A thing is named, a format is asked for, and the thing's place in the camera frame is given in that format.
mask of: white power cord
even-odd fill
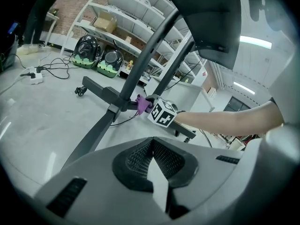
[[[11,84],[11,85],[9,85],[8,87],[6,87],[5,89],[3,89],[3,90],[1,90],[0,91],[0,96],[4,93],[4,92],[6,92],[8,89],[10,89],[13,85],[15,85],[18,81],[20,81],[21,79],[18,79],[18,78],[20,78],[20,75],[21,74],[23,74],[23,72],[25,72],[26,70],[29,70],[30,68],[34,68],[34,67],[27,67],[27,68],[25,68],[16,78],[15,78],[15,80],[14,80],[14,82]]]
[[[40,66],[40,62],[43,61],[45,58],[49,57],[50,54],[51,54],[51,52],[49,52],[48,55],[43,57],[42,59],[39,59],[38,60],[38,65]]]

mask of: ceiling light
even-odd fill
[[[265,48],[268,48],[268,49],[272,48],[272,43],[261,40],[261,39],[257,39],[257,38],[254,38],[254,37],[241,36],[240,37],[240,42],[258,45],[258,46],[265,47]]]
[[[241,88],[243,88],[243,89],[245,89],[246,91],[252,93],[253,95],[255,94],[254,91],[252,91],[252,90],[249,89],[249,88],[246,88],[245,86],[243,86],[243,85],[241,85],[241,84],[239,84],[239,83],[237,83],[237,82],[233,82],[233,84],[234,84],[234,85],[237,85],[237,86],[239,86],[239,87],[241,87]]]

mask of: black cable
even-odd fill
[[[42,66],[38,66],[37,68],[40,68],[40,71],[46,70],[48,73],[50,73],[52,76],[54,76],[54,77],[56,77],[56,78],[66,80],[66,79],[68,79],[68,78],[70,77],[69,69],[78,69],[78,68],[81,68],[81,67],[69,67],[69,63],[71,63],[71,61],[70,61],[70,58],[71,58],[71,57],[72,57],[72,54],[71,54],[70,56],[67,56],[67,57],[63,58],[63,59],[61,59],[61,58],[55,58],[55,59],[53,59],[53,60],[51,61],[50,64],[44,64],[44,65],[42,65]],[[53,63],[53,62],[54,62],[55,60],[57,60],[57,59],[61,60],[62,63],[61,63],[61,62]],[[52,68],[52,65],[56,65],[56,64],[64,64],[64,65],[67,66],[67,67],[54,67],[54,68]],[[50,71],[50,70],[55,70],[55,69],[64,69],[64,70],[66,70],[66,72],[67,72],[67,77],[59,77],[59,76],[56,76],[55,74],[53,74],[53,73]]]
[[[123,124],[124,122],[127,122],[127,121],[130,121],[130,120],[132,120],[133,118],[135,118],[137,116],[137,112],[135,113],[135,115],[132,117],[132,118],[130,118],[130,119],[127,119],[127,120],[125,120],[125,121],[123,121],[123,122],[120,122],[120,123],[117,123],[117,124],[112,124],[112,125],[110,125],[110,127],[112,127],[112,126],[116,126],[116,125],[120,125],[120,124]]]
[[[199,129],[199,131],[205,136],[205,138],[206,138],[206,140],[207,140],[207,142],[208,142],[208,144],[210,145],[210,147],[212,148],[212,145],[211,145],[211,142],[210,142],[210,140],[208,139],[208,137],[207,137],[207,135],[205,134],[205,132],[204,131],[202,131],[202,130],[200,130]]]
[[[174,87],[177,83],[179,83],[179,82],[181,82],[182,81],[182,79],[184,79],[191,71],[193,71],[194,70],[194,68],[199,64],[199,62],[200,62],[200,60],[198,61],[198,63],[187,73],[187,74],[185,74],[179,81],[177,81],[174,85],[172,85],[171,87],[169,87],[169,88],[167,88],[166,90],[164,90],[164,91],[167,91],[167,90],[169,90],[170,88],[172,88],[172,87]]]

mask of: white ceiling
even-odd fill
[[[248,0],[241,0],[241,9],[241,35],[271,42],[272,49],[240,43],[233,71],[220,68],[225,89],[248,106],[255,107],[271,98],[268,88],[282,72],[294,46],[282,31],[276,32],[269,27],[264,11],[260,11],[259,21],[254,22],[250,17]],[[287,24],[287,21],[282,20],[281,23]],[[233,81],[255,91],[255,95],[233,85]]]

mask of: concrete floor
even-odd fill
[[[44,58],[41,61],[43,65],[58,57],[59,50],[51,49],[20,58],[25,67],[30,67],[38,66],[39,59]],[[16,58],[15,64],[0,75],[1,89],[9,86],[22,70]],[[52,71],[58,76],[66,76],[65,70]],[[90,91],[83,97],[74,93],[75,88],[82,85],[83,76],[118,91],[125,82],[124,78],[111,79],[83,68],[71,69],[68,80],[57,79],[46,71],[42,73],[43,83],[30,85],[29,77],[22,77],[0,96],[1,162],[13,184],[31,196],[60,171],[77,144],[108,108],[108,104]],[[138,94],[145,96],[141,86],[135,88],[131,99],[134,100]],[[123,112],[116,122],[122,122],[134,114],[134,111]],[[154,125],[147,119],[147,114],[142,114],[108,129],[97,150],[147,136],[185,139],[183,135],[176,138],[173,130]],[[213,136],[209,138],[214,147],[225,148],[221,141]],[[199,133],[190,143],[208,146]]]

